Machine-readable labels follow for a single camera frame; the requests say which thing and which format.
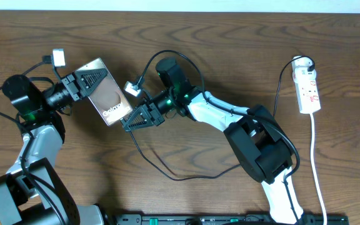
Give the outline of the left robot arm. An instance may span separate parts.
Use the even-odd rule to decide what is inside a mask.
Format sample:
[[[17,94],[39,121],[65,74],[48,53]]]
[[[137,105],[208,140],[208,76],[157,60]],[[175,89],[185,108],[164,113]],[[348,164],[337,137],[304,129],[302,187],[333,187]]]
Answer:
[[[44,91],[35,81],[49,78],[16,74],[0,87],[18,111],[12,121],[23,140],[15,163],[0,176],[0,223],[112,224],[99,205],[76,204],[54,170],[65,140],[63,110],[88,92],[81,90],[73,74]]]

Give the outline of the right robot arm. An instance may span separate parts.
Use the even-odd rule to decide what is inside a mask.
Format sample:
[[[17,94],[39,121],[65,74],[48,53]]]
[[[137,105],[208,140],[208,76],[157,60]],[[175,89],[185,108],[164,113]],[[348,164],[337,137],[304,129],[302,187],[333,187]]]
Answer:
[[[304,211],[291,180],[300,157],[273,115],[262,105],[234,106],[215,98],[204,85],[192,85],[173,57],[160,60],[156,72],[165,89],[144,99],[126,119],[121,119],[124,130],[131,133],[158,126],[164,122],[164,114],[172,110],[211,125],[223,132],[239,166],[262,184],[271,219],[281,224],[301,224]]]

